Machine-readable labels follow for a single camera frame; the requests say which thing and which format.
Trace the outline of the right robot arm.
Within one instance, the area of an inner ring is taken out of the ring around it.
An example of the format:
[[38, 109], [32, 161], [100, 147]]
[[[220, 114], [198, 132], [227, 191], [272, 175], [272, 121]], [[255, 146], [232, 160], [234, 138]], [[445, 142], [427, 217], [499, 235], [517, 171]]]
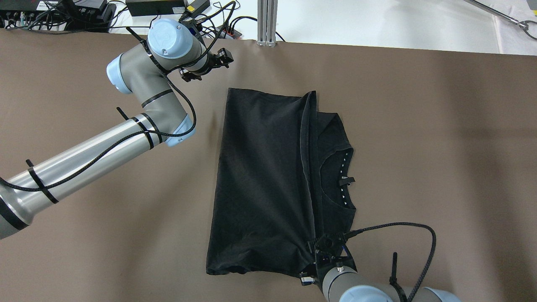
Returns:
[[[359, 273], [347, 241], [361, 233], [394, 226], [424, 228], [431, 233], [431, 249], [424, 268], [412, 287], [398, 283], [398, 254], [393, 253], [388, 283], [373, 282]], [[390, 222], [349, 232], [325, 234], [308, 242], [314, 257], [299, 274], [303, 286], [316, 285], [328, 302], [458, 302], [455, 294], [422, 287], [437, 246], [437, 235], [430, 226], [415, 222]]]

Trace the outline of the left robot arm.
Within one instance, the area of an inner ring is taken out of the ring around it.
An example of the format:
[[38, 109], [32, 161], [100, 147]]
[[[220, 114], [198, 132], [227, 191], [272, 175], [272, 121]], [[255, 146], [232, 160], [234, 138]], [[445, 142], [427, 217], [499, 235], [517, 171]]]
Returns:
[[106, 67], [109, 81], [123, 94], [134, 94], [144, 112], [79, 143], [25, 172], [1, 180], [1, 237], [32, 224], [52, 204], [160, 143], [175, 146], [195, 131], [177, 96], [184, 94], [168, 74], [180, 70], [185, 81], [233, 61], [226, 49], [212, 54], [184, 23], [156, 21], [146, 39], [119, 54]]

